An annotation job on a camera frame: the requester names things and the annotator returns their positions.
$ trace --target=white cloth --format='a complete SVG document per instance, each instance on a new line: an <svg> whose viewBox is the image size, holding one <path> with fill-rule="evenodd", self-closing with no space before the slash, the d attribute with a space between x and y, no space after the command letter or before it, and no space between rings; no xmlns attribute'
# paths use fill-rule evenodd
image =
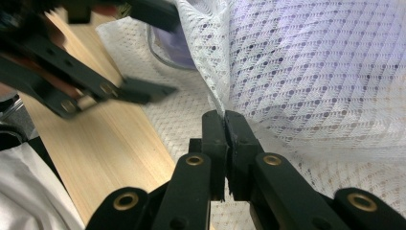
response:
<svg viewBox="0 0 406 230"><path fill-rule="evenodd" d="M0 230L84 229L54 173L23 144L0 151Z"/></svg>
<svg viewBox="0 0 406 230"><path fill-rule="evenodd" d="M201 135L201 98L213 94L220 112L242 113L264 149L283 154L318 192L357 187L406 216L405 1L174 2L210 91L195 90L203 87L195 74L184 83L177 74L187 73L162 71L139 22L99 28L124 74L183 85L180 96L144 107L174 160ZM213 204L212 222L253 228L247 205L229 197Z"/></svg>

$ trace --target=white lace fabric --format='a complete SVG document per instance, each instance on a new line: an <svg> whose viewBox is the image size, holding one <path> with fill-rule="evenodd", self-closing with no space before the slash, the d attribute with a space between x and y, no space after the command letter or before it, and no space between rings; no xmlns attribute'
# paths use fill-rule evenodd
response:
<svg viewBox="0 0 406 230"><path fill-rule="evenodd" d="M204 81L154 64L139 22L99 28L123 73L181 85L175 98L145 107L174 160L201 135L206 82L220 112L243 114L265 150L287 157L315 190L357 187L406 216L406 2L176 5ZM253 228L247 205L213 206L217 229Z"/></svg>

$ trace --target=white mesh fabric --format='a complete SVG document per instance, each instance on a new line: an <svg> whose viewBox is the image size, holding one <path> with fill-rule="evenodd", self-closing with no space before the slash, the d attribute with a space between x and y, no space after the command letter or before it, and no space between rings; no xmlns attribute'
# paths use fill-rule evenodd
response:
<svg viewBox="0 0 406 230"><path fill-rule="evenodd" d="M286 156L317 191L361 188L406 216L406 2L176 4L219 110L245 115L264 148ZM179 78L134 52L148 52L138 25L126 19L100 29L122 72L142 77L151 68L163 82L184 84L181 94L206 99L197 74ZM175 160L200 136L200 116L210 109L196 99L145 108ZM217 229L253 228L247 205L213 206Z"/></svg>

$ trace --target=wooden surface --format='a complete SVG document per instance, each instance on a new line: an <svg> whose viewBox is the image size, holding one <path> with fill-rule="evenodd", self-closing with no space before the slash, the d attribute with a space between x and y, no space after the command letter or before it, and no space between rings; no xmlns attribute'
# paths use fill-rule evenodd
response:
<svg viewBox="0 0 406 230"><path fill-rule="evenodd" d="M94 31L111 18L97 16L92 25L75 27L50 18L67 36L68 53L120 81ZM173 161L138 105L110 101L64 121L26 96L23 101L85 224L111 192L125 186L150 192L170 179Z"/></svg>

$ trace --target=black robotic claw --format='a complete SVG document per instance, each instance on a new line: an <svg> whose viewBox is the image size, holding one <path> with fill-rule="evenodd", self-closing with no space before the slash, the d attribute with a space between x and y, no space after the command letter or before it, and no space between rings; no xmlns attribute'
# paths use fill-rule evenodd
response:
<svg viewBox="0 0 406 230"><path fill-rule="evenodd" d="M283 156L263 151L242 115L226 111L221 119L210 111L202 125L202 138L190 140L167 184L150 194L114 192L87 229L207 230L225 177L234 200L250 203L257 229L406 229L403 216L368 192L340 189L331 199L314 191Z"/></svg>
<svg viewBox="0 0 406 230"><path fill-rule="evenodd" d="M41 14L62 5L69 21L87 23L90 9L99 4L122 4L124 1L102 0L5 0L0 3L0 51L28 58L60 80L75 86L79 98L71 98L53 87L36 72L0 56L0 81L46 105L62 118L72 118L89 107L109 100L135 104L157 103L176 91L175 88L143 80L125 79L120 87L57 47L47 36ZM176 8L166 1L132 1L141 20L170 31L179 25ZM159 14L166 20L152 17Z"/></svg>

